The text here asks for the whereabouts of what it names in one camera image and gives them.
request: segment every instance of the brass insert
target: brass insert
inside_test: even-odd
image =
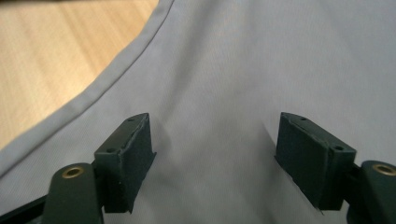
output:
[[[373,169],[383,175],[396,175],[396,170],[393,167],[384,164],[375,164]]]
[[[79,176],[82,173],[84,173],[84,169],[82,169],[82,167],[74,166],[74,167],[70,167],[67,170],[65,170],[64,173],[62,174],[62,177],[65,179],[70,179],[70,178]]]

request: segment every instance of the fabric edge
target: fabric edge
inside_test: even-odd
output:
[[[98,78],[82,93],[0,150],[0,178],[13,166],[23,161],[35,148],[60,131],[62,127],[94,105],[125,74],[156,36],[166,20],[173,2],[174,0],[160,0],[142,32],[111,61]]]

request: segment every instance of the gray fabric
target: gray fabric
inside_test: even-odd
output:
[[[322,215],[274,161],[281,111],[366,160],[396,163],[396,4],[162,0],[80,96],[0,151],[0,213],[149,112],[158,152],[134,212],[106,223],[346,223]]]

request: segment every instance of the small hole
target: small hole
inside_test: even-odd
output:
[[[108,148],[108,149],[106,150],[106,152],[108,152],[108,153],[113,153],[113,152],[115,152],[115,151],[116,151],[115,148]]]
[[[76,174],[78,174],[79,173],[79,169],[72,169],[72,170],[69,170],[67,173],[66,173],[66,175],[76,175]]]
[[[83,172],[84,172],[84,169],[82,169],[82,167],[75,166],[75,167],[71,167],[71,168],[65,170],[64,173],[62,174],[62,177],[65,179],[70,179],[70,178],[74,178],[76,176],[81,175]]]
[[[375,164],[373,165],[373,168],[383,175],[396,176],[396,170],[393,167],[383,164]]]
[[[386,166],[378,166],[378,170],[385,172],[385,173],[392,173],[392,170],[390,170],[388,167]]]
[[[343,147],[340,147],[340,146],[336,146],[336,147],[334,147],[334,148],[337,149],[337,150],[340,150],[340,151],[344,150],[344,148],[343,148]]]

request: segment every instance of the wooden surface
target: wooden surface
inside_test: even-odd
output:
[[[90,85],[157,3],[0,2],[0,149]]]

